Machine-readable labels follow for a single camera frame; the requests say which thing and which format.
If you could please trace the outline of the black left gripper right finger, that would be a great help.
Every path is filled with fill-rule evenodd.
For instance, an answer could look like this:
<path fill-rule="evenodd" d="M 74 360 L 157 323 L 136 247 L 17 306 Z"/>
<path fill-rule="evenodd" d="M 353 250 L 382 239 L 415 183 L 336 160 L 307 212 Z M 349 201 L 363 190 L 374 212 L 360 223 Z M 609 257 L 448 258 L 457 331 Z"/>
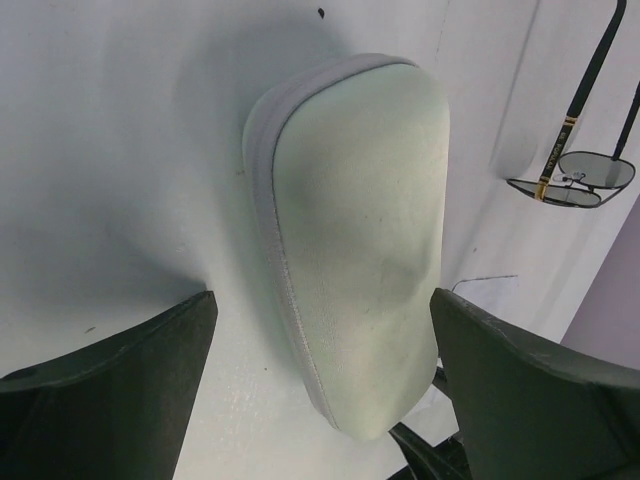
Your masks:
<path fill-rule="evenodd" d="M 432 322 L 475 479 L 636 479 L 639 373 L 438 289 Z"/>

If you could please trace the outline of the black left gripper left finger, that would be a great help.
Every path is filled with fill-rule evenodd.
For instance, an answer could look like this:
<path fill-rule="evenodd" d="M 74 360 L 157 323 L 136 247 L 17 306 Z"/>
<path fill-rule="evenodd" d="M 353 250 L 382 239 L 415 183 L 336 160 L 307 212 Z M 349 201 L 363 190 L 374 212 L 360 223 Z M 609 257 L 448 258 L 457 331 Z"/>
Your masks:
<path fill-rule="evenodd" d="M 173 478 L 217 315 L 203 291 L 2 377 L 2 478 Z"/>

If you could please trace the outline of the black gold aviator sunglasses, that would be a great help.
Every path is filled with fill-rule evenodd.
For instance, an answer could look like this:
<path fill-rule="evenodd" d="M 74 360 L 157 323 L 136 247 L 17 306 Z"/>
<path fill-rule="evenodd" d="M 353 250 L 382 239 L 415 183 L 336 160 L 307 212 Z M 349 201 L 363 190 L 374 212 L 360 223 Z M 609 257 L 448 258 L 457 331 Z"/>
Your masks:
<path fill-rule="evenodd" d="M 529 181 L 510 178 L 506 183 L 536 201 L 563 208 L 595 209 L 624 191 L 636 176 L 636 167 L 622 158 L 639 112 L 635 93 L 612 154 L 565 150 L 578 119 L 586 106 L 607 55 L 614 43 L 627 8 L 618 0 L 565 114 L 539 178 Z"/>

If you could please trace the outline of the pale green glasses case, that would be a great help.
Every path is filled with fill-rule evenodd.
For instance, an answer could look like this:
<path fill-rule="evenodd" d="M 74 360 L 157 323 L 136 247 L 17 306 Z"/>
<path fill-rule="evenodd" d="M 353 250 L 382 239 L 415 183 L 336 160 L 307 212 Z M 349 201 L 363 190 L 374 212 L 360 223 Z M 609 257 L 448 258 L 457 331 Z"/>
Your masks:
<path fill-rule="evenodd" d="M 336 430 L 384 435 L 421 400 L 438 347 L 450 111 L 414 62 L 359 54 L 268 90 L 242 155 L 281 317 Z"/>

